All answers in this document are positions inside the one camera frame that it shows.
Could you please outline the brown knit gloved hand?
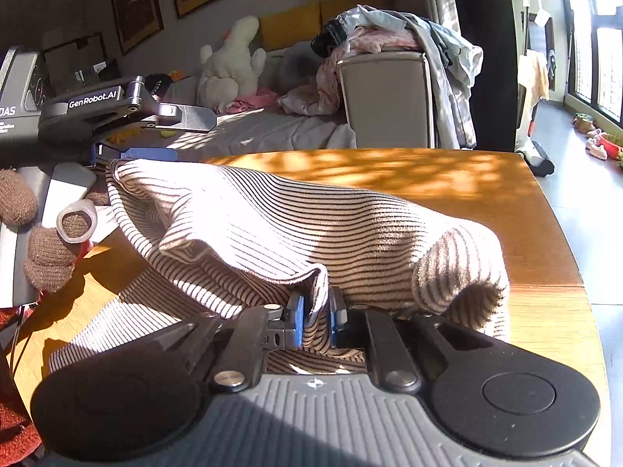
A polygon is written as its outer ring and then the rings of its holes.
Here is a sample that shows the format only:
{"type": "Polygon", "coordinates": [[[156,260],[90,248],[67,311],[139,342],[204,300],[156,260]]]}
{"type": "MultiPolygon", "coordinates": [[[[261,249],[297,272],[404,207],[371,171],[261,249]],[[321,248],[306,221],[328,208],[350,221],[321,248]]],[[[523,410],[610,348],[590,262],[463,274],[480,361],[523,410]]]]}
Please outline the brown knit gloved hand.
{"type": "Polygon", "coordinates": [[[35,302],[72,277],[108,205],[104,175],[60,163],[51,175],[38,168],[1,171],[1,303],[35,302]]]}

